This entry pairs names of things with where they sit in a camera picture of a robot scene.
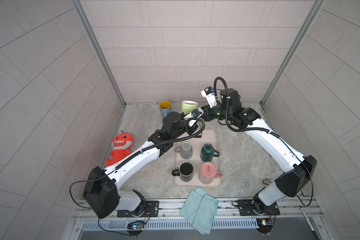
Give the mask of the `light green mug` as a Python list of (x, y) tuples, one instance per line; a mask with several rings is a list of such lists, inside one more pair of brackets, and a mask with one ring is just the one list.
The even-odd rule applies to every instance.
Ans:
[(187, 116), (198, 106), (199, 106), (199, 104), (194, 101), (182, 101), (181, 111), (182, 111), (182, 113), (184, 113), (185, 116)]

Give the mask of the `light blue butterfly mug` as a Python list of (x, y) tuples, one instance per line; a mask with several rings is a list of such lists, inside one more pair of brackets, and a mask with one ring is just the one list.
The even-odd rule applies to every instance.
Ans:
[(171, 103), (168, 101), (163, 101), (159, 104), (160, 107), (160, 113), (163, 118), (165, 118), (168, 113), (171, 112)]

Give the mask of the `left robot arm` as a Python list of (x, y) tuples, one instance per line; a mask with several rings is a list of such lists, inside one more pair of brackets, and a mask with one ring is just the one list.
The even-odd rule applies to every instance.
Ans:
[(163, 118), (162, 128), (156, 130), (139, 149), (105, 169), (92, 169), (83, 192), (88, 208), (99, 219), (115, 210), (140, 216), (146, 208), (146, 199), (136, 190), (122, 191), (122, 185), (146, 164), (166, 153), (174, 143), (200, 136), (205, 129), (202, 115), (201, 108), (188, 115), (170, 112)]

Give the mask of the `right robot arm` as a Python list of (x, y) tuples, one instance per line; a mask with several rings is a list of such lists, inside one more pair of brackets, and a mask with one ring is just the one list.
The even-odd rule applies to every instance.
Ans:
[(313, 183), (317, 160), (311, 155), (304, 156), (287, 144), (254, 109), (244, 108), (238, 91), (228, 88), (222, 77), (215, 78), (214, 85), (201, 93), (209, 103), (202, 108), (204, 121), (218, 120), (233, 132), (247, 133), (283, 170), (283, 174), (254, 195), (250, 205), (255, 214), (270, 213), (274, 203), (284, 197), (295, 197), (307, 183)]

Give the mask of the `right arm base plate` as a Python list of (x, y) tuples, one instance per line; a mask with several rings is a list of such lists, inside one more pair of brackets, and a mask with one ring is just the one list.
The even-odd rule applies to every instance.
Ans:
[(280, 215), (280, 210), (277, 203), (271, 206), (266, 206), (262, 202), (254, 200), (236, 200), (232, 205), (239, 209), (241, 216), (270, 216)]

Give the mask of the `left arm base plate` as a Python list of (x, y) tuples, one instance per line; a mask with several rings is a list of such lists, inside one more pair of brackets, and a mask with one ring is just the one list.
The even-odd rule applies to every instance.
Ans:
[(157, 217), (159, 210), (159, 201), (143, 201), (133, 211), (120, 210), (117, 212), (118, 218), (142, 218)]

